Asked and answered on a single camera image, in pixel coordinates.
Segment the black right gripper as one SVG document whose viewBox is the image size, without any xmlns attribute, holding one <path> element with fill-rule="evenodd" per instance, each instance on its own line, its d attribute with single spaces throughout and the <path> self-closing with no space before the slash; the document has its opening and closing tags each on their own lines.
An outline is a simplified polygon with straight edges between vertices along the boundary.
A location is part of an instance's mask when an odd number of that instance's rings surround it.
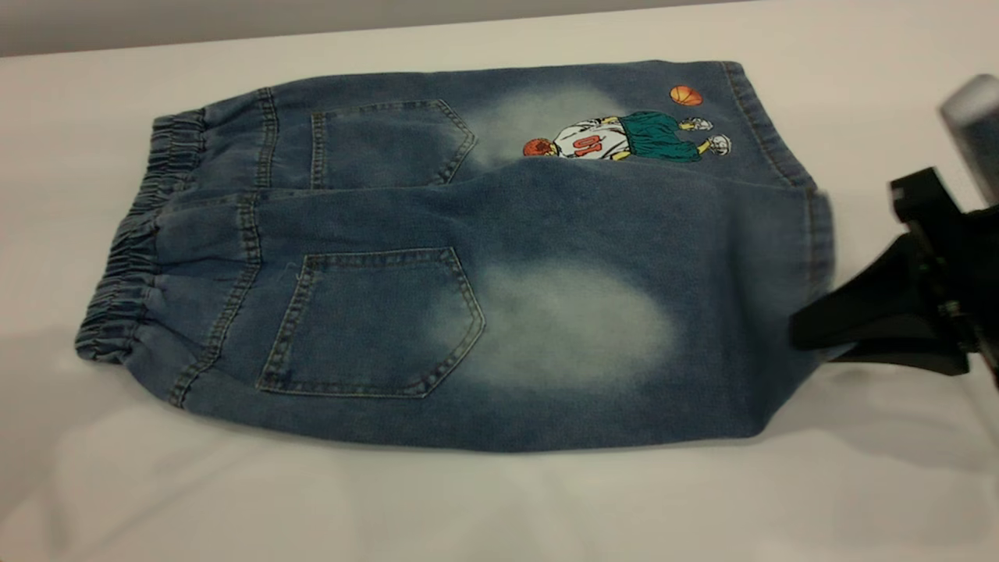
<svg viewBox="0 0 999 562">
<path fill-rule="evenodd" d="M 891 181 L 890 195 L 908 234 L 794 313 L 792 346 L 855 344 L 836 361 L 950 377 L 968 373 L 967 354 L 976 353 L 996 379 L 997 207 L 962 211 L 934 168 Z"/>
</svg>

